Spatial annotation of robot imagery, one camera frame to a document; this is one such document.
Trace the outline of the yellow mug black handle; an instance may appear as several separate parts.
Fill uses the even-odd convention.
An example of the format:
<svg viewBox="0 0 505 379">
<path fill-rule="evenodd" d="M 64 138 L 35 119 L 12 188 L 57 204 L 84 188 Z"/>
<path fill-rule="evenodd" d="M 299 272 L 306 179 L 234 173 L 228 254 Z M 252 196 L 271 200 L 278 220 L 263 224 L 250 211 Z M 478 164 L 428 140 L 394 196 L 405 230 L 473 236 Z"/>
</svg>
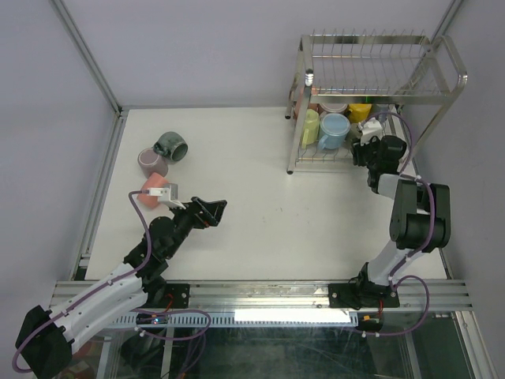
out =
<svg viewBox="0 0 505 379">
<path fill-rule="evenodd" d="M 371 104 L 351 103 L 347 107 L 346 117 L 351 123 L 363 122 L 368 117 L 371 109 Z"/>
</svg>

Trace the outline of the light blue mug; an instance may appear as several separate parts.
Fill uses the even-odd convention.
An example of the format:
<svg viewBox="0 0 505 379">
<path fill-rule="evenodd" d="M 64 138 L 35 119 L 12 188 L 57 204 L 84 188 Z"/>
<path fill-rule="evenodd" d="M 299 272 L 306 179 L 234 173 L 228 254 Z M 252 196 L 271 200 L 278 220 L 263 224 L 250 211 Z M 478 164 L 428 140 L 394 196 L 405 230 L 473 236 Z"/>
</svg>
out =
<svg viewBox="0 0 505 379">
<path fill-rule="evenodd" d="M 335 150 L 343 146 L 348 132 L 350 121 L 343 114 L 328 113 L 320 120 L 318 150 Z"/>
</svg>

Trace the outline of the slate blue small mug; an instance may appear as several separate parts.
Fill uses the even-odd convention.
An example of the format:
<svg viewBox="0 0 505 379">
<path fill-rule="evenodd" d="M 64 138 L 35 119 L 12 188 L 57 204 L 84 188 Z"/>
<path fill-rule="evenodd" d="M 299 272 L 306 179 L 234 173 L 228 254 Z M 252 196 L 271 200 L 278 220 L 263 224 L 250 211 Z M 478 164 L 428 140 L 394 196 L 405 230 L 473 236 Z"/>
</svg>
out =
<svg viewBox="0 0 505 379">
<path fill-rule="evenodd" d="M 373 117 L 373 118 L 376 118 L 377 115 L 380 113 L 380 112 L 384 112 L 384 111 L 389 111 L 389 105 L 388 104 L 373 104 L 372 105 L 372 109 L 370 111 L 370 115 Z"/>
</svg>

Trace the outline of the pale yellow mug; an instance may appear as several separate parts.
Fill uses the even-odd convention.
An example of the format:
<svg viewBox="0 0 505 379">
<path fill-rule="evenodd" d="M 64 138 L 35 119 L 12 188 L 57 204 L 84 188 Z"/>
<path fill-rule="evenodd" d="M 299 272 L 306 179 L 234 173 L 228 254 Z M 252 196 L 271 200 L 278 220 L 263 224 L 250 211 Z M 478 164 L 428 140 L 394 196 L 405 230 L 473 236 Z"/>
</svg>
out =
<svg viewBox="0 0 505 379">
<path fill-rule="evenodd" d="M 320 116 L 317 111 L 308 109 L 305 115 L 302 135 L 301 148 L 305 149 L 308 145 L 317 141 L 320 127 Z"/>
</svg>

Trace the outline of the lilac ribbed mug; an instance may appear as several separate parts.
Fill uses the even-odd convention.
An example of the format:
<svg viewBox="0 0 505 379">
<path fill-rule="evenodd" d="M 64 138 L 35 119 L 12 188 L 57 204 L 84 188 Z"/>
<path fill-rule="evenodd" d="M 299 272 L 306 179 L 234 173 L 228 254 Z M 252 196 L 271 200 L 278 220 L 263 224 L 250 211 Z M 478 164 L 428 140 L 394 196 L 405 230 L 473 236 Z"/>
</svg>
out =
<svg viewBox="0 0 505 379">
<path fill-rule="evenodd" d="M 344 103 L 320 103 L 318 108 L 319 108 L 320 114 L 323 114 L 323 113 L 345 114 L 347 111 L 348 105 L 344 104 Z"/>
</svg>

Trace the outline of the small taupe mug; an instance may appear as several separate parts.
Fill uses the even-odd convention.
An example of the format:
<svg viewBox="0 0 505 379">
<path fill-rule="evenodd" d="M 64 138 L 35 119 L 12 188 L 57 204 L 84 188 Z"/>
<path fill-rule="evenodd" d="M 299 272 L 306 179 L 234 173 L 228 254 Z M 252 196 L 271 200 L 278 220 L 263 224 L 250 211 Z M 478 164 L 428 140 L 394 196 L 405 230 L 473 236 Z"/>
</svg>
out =
<svg viewBox="0 0 505 379">
<path fill-rule="evenodd" d="M 349 141 L 353 141 L 354 139 L 360 140 L 362 136 L 362 132 L 360 130 L 359 123 L 352 123 L 350 126 L 350 131 L 347 134 L 347 139 Z"/>
</svg>

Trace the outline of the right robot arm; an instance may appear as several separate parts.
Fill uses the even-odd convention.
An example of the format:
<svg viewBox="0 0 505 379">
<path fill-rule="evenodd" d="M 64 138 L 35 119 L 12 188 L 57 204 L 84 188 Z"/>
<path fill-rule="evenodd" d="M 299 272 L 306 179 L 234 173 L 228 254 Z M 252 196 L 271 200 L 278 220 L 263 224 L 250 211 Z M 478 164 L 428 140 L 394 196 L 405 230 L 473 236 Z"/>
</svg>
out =
<svg viewBox="0 0 505 379">
<path fill-rule="evenodd" d="M 393 200 L 390 241 L 379 255 L 350 281 L 353 298 L 370 306 L 388 296 L 400 282 L 397 275 L 424 253 L 445 247 L 451 236 L 451 190 L 399 168 L 407 143 L 399 137 L 353 139 L 353 164 L 368 169 L 367 184 L 373 193 Z"/>
</svg>

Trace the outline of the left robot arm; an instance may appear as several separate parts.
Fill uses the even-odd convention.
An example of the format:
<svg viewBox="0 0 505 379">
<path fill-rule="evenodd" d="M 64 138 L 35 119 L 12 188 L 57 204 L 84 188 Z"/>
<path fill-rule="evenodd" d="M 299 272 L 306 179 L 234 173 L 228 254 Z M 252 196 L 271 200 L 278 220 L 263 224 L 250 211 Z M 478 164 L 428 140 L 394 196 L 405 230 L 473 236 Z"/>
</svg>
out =
<svg viewBox="0 0 505 379">
<path fill-rule="evenodd" d="M 98 332 L 121 315 L 158 306 L 165 298 L 163 272 L 191 231 L 219 225 L 227 202 L 192 197 L 172 205 L 171 216 L 143 220 L 144 235 L 112 272 L 73 298 L 26 314 L 12 360 L 18 373 L 52 378 Z"/>
</svg>

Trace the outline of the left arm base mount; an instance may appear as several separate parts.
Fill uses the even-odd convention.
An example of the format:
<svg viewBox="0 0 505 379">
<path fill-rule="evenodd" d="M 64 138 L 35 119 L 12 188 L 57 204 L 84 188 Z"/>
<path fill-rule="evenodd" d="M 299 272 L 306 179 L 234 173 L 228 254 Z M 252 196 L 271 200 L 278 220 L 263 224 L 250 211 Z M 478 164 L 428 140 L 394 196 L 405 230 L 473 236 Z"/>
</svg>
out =
<svg viewBox="0 0 505 379">
<path fill-rule="evenodd" d="M 183 310 L 189 307 L 189 283 L 175 283 L 157 276 L 143 280 L 143 290 L 148 294 L 144 307 L 169 310 Z"/>
</svg>

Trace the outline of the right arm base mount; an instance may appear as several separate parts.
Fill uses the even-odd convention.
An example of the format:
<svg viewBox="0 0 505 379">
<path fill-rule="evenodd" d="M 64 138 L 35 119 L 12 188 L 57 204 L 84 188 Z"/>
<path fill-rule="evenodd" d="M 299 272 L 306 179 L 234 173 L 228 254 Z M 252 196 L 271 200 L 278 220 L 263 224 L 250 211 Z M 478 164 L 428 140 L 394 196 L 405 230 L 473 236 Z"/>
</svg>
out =
<svg viewBox="0 0 505 379">
<path fill-rule="evenodd" d="M 328 286 L 329 306 L 333 309 L 364 308 L 394 309 L 400 307 L 399 297 L 388 286 L 376 285 L 357 276 Z"/>
</svg>

